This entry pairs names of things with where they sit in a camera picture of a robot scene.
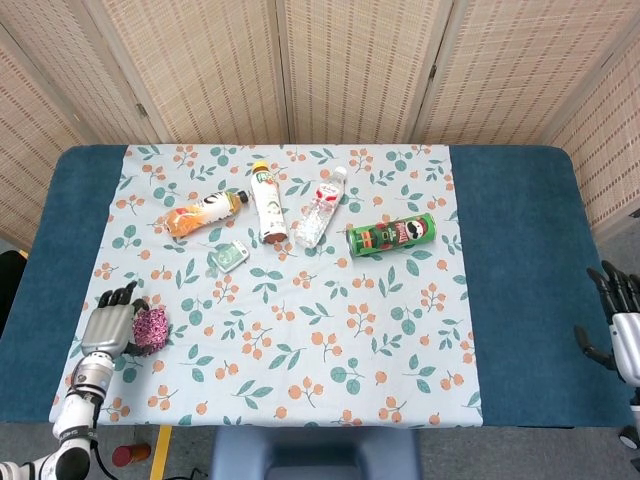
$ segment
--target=green pringles can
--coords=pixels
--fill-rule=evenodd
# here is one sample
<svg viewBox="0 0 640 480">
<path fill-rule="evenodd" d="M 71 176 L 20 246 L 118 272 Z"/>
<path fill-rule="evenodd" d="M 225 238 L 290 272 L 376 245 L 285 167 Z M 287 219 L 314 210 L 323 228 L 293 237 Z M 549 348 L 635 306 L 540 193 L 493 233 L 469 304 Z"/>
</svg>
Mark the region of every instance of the green pringles can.
<svg viewBox="0 0 640 480">
<path fill-rule="evenodd" d="M 436 237 L 436 224 L 430 213 L 424 213 L 393 222 L 350 228 L 346 233 L 351 255 L 360 257 L 431 242 Z"/>
</svg>

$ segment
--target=woven panel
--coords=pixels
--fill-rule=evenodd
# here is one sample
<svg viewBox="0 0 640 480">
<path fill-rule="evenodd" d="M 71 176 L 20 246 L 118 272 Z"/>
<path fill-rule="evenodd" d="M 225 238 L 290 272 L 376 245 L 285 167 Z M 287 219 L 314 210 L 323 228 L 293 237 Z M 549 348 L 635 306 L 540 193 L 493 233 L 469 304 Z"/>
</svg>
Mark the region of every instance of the woven panel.
<svg viewBox="0 0 640 480">
<path fill-rule="evenodd" d="M 174 141 L 283 143 L 266 2 L 103 4 Z"/>
<path fill-rule="evenodd" d="M 0 44 L 0 234 L 29 246 L 56 161 L 80 136 Z"/>
<path fill-rule="evenodd" d="M 441 3 L 285 0 L 296 142 L 407 141 Z"/>
<path fill-rule="evenodd" d="M 640 37 L 552 144 L 571 156 L 592 226 L 640 197 Z"/>
<path fill-rule="evenodd" d="M 2 0 L 0 17 L 105 143 L 146 143 L 140 119 L 104 67 L 67 1 Z"/>
<path fill-rule="evenodd" d="M 640 8 L 637 0 L 471 0 L 426 143 L 533 143 Z"/>
</svg>

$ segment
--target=yellow floor marking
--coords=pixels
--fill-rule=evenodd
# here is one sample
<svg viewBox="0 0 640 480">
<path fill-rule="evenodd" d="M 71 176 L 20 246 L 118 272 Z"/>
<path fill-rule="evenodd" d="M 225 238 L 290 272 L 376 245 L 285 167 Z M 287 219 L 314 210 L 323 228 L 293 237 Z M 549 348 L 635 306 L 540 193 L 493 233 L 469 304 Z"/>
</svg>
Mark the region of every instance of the yellow floor marking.
<svg viewBox="0 0 640 480">
<path fill-rule="evenodd" d="M 151 475 L 149 480 L 162 480 L 164 476 L 164 467 L 167 463 L 169 454 L 169 441 L 171 440 L 171 426 L 161 425 L 158 432 L 158 440 L 156 441 L 156 452 L 153 455 L 153 465 L 151 466 Z"/>
</svg>

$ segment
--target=water bottle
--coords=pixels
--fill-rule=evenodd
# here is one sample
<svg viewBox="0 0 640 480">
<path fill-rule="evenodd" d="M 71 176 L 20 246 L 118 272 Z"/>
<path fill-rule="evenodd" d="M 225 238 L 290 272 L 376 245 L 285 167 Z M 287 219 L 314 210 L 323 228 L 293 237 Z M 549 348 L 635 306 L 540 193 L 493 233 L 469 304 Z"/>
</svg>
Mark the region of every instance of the water bottle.
<svg viewBox="0 0 640 480">
<path fill-rule="evenodd" d="M 320 184 L 315 197 L 309 204 L 307 215 L 296 229 L 295 239 L 299 245 L 313 248 L 318 244 L 344 194 L 346 178 L 346 168 L 338 167 L 326 181 Z"/>
</svg>

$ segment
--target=orange berry pattern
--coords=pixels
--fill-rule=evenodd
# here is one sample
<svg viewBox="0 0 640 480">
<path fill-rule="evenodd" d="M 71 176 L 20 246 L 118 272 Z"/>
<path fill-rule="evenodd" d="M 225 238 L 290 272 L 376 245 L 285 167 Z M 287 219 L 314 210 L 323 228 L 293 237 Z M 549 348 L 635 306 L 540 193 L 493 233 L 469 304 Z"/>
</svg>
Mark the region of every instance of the orange berry pattern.
<svg viewBox="0 0 640 480">
<path fill-rule="evenodd" d="M 288 238 L 261 243 L 255 201 L 184 238 L 167 212 L 215 191 L 251 194 L 269 166 Z M 314 248 L 295 230 L 320 182 L 347 169 L 343 198 Z M 349 228 L 430 213 L 435 241 L 352 257 Z M 250 258 L 214 261 L 240 240 Z M 102 423 L 402 428 L 482 422 L 463 242 L 447 147 L 132 145 L 127 149 L 64 378 L 100 295 L 137 281 L 162 308 L 167 347 L 114 360 Z"/>
</svg>

